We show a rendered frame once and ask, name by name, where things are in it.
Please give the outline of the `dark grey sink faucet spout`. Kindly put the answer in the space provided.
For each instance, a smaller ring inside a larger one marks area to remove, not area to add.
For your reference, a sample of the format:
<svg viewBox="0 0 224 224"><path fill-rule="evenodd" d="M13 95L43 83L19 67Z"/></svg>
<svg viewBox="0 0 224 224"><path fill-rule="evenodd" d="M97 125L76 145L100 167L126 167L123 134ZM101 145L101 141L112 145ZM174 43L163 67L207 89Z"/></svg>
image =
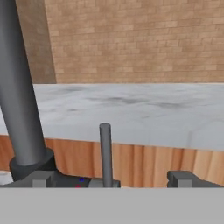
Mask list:
<svg viewBox="0 0 224 224"><path fill-rule="evenodd" d="M0 109L14 157L13 182L35 171L60 171L46 147L15 0L0 0Z"/></svg>

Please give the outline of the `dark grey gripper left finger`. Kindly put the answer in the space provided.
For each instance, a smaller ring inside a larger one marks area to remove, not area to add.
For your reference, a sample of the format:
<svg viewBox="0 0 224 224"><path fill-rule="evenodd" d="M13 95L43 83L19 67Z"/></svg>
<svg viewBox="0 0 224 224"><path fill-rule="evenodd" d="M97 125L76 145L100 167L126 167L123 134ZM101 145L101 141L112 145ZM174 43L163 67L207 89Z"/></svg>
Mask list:
<svg viewBox="0 0 224 224"><path fill-rule="evenodd" d="M3 187L18 187L18 188L47 188L55 187L56 181L54 180L55 171L34 171L22 180L17 180Z"/></svg>

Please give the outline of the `wooden counter front panel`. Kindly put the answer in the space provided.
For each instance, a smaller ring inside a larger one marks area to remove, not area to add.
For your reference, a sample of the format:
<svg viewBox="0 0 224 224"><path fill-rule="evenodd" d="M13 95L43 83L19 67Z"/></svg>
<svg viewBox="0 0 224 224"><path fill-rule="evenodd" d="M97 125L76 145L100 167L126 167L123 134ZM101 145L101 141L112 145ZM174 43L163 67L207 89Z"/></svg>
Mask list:
<svg viewBox="0 0 224 224"><path fill-rule="evenodd" d="M54 152L57 187L85 187L102 177L98 142L47 138L45 145ZM114 143L112 160L113 178L124 187L166 187L169 171L189 171L224 186L224 151Z"/></svg>

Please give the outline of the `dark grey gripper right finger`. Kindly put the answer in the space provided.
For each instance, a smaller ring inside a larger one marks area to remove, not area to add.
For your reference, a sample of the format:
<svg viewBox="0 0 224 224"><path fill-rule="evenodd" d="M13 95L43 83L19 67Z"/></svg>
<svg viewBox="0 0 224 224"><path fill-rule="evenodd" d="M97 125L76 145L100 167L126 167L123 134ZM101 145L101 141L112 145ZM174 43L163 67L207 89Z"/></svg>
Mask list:
<svg viewBox="0 0 224 224"><path fill-rule="evenodd" d="M221 185L201 179L190 171L168 171L168 187L221 187Z"/></svg>

